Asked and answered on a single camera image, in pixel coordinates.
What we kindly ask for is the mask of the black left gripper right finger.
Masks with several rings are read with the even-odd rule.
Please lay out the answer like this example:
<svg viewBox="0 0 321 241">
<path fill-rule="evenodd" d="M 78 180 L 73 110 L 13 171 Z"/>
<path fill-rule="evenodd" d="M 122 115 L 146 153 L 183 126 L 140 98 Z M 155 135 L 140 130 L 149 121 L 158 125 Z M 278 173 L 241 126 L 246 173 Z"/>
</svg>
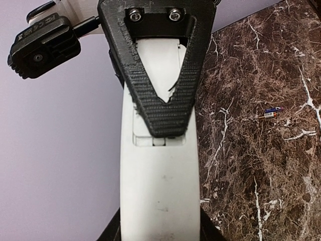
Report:
<svg viewBox="0 0 321 241">
<path fill-rule="evenodd" d="M 200 241 L 226 241 L 206 213 L 201 213 Z"/>
</svg>

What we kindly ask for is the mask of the orange AAA battery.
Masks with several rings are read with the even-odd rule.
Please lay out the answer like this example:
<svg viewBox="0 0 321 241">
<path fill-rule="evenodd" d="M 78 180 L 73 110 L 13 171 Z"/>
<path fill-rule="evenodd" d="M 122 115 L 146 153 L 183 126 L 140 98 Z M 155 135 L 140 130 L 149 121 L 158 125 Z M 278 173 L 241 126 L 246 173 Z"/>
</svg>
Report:
<svg viewBox="0 0 321 241">
<path fill-rule="evenodd" d="M 276 112 L 265 113 L 263 115 L 259 115 L 257 118 L 258 119 L 268 119 L 268 118 L 274 118 L 274 117 L 277 117 L 277 113 Z"/>
</svg>

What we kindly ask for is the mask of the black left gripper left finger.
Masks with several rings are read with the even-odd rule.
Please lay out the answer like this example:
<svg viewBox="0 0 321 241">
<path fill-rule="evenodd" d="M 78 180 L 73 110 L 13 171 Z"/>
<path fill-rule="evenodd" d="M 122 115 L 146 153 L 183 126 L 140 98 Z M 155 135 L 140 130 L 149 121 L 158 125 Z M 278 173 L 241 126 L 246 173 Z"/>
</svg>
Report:
<svg viewBox="0 0 321 241">
<path fill-rule="evenodd" d="M 115 213 L 97 241 L 121 241 L 120 209 Z"/>
</svg>

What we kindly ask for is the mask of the blue AAA battery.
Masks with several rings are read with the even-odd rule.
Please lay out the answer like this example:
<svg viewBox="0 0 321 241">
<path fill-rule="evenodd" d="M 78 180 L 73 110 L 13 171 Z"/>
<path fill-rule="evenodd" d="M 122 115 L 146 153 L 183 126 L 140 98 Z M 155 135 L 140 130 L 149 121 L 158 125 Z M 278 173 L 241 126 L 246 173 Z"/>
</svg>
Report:
<svg viewBox="0 0 321 241">
<path fill-rule="evenodd" d="M 271 112 L 280 112 L 283 111 L 284 108 L 281 106 L 276 106 L 276 107 L 272 107 L 272 108 L 268 108 L 264 110 L 264 113 L 271 113 Z"/>
</svg>

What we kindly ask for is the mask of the white remote control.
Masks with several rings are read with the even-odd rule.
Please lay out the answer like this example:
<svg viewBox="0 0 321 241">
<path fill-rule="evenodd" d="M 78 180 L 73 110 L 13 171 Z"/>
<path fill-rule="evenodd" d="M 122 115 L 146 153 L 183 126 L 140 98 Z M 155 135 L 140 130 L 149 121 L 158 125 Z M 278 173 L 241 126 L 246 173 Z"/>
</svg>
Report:
<svg viewBox="0 0 321 241">
<path fill-rule="evenodd" d="M 121 240 L 199 240 L 195 109 L 182 136 L 155 138 L 124 84 L 120 152 Z"/>
</svg>

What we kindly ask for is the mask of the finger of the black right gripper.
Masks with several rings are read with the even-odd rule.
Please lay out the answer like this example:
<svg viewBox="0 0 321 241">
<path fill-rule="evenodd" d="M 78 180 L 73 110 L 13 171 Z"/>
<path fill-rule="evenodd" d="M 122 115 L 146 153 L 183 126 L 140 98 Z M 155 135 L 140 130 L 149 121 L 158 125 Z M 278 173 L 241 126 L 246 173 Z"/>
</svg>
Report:
<svg viewBox="0 0 321 241">
<path fill-rule="evenodd" d="M 99 1 L 115 70 L 155 138 L 188 128 L 214 1 Z"/>
</svg>

